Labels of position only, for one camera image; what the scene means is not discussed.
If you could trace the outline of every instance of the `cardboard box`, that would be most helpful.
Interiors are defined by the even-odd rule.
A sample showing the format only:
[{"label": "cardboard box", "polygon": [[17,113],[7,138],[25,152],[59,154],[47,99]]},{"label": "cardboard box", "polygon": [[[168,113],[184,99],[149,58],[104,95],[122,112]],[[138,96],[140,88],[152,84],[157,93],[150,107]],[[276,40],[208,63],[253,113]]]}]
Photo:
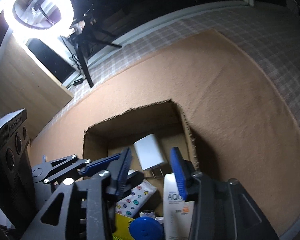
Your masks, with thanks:
[{"label": "cardboard box", "polygon": [[[184,159],[198,169],[194,140],[182,108],[171,100],[130,109],[88,128],[84,135],[83,158],[92,161],[121,152],[124,147],[132,151],[131,169],[141,171],[133,143],[155,134],[165,158],[169,161],[172,147],[179,147]],[[163,175],[172,173],[168,163],[162,166]],[[162,216],[163,177],[153,178],[144,171],[145,178],[155,187],[157,194],[141,208],[154,209]]]}]

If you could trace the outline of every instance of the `tripod leg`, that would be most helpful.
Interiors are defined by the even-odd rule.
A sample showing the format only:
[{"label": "tripod leg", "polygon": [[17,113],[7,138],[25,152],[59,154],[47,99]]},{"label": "tripod leg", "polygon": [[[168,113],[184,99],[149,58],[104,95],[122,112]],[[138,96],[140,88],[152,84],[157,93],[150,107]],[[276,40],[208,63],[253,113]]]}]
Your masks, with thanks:
[{"label": "tripod leg", "polygon": [[89,86],[92,88],[93,87],[93,82],[91,80],[91,76],[89,74],[89,70],[88,70],[86,61],[84,59],[83,53],[82,53],[82,44],[81,43],[76,43],[74,45],[74,49],[75,49],[75,52],[76,52],[76,54],[78,56],[78,59],[79,59],[81,68],[83,70],[83,73],[86,76],[86,79],[87,79],[87,81],[89,83]]},{"label": "tripod leg", "polygon": [[101,32],[101,33],[103,33],[103,34],[106,34],[106,35],[108,35],[108,36],[110,36],[110,37],[112,37],[112,38],[116,38],[116,37],[117,37],[117,35],[114,35],[114,34],[112,34],[111,32],[108,32],[108,31],[106,31],[106,30],[104,30],[104,29],[97,29],[97,31],[99,31],[99,32]]},{"label": "tripod leg", "polygon": [[115,48],[119,48],[119,49],[121,49],[121,48],[122,48],[122,46],[121,46],[121,45],[114,44],[114,43],[111,43],[111,42],[109,42],[109,41],[101,41],[101,40],[94,39],[94,42],[96,42],[96,43],[100,43],[100,44],[109,45],[109,46],[112,46],[112,47],[115,47]]}]

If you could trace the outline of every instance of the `blue lid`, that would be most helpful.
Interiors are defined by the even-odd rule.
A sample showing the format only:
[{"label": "blue lid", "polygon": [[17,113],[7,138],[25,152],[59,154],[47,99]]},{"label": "blue lid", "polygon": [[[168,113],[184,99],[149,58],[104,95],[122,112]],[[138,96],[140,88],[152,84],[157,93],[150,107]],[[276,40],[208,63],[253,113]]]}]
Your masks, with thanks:
[{"label": "blue lid", "polygon": [[129,232],[135,240],[163,239],[162,225],[150,217],[140,217],[133,220],[129,226]]}]

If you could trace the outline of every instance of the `ring light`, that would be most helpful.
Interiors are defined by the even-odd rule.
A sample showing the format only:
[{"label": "ring light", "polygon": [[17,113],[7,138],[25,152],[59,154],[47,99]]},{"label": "ring light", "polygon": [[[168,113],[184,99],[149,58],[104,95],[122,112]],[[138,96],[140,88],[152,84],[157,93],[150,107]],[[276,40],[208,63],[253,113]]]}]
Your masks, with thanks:
[{"label": "ring light", "polygon": [[59,36],[70,28],[73,22],[74,12],[71,0],[50,0],[58,7],[61,20],[48,29],[29,27],[15,18],[14,4],[17,0],[8,0],[3,10],[4,18],[8,25],[15,31],[26,33],[29,37],[40,38],[47,36]]}]

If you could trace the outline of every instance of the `white bottle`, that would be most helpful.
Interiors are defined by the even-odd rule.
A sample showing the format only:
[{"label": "white bottle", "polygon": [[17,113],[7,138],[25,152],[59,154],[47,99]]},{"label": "white bottle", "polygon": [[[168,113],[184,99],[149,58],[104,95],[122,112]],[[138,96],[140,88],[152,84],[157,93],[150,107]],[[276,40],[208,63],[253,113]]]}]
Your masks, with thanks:
[{"label": "white bottle", "polygon": [[185,202],[179,195],[174,174],[166,174],[163,184],[165,240],[188,240],[194,201]]}]

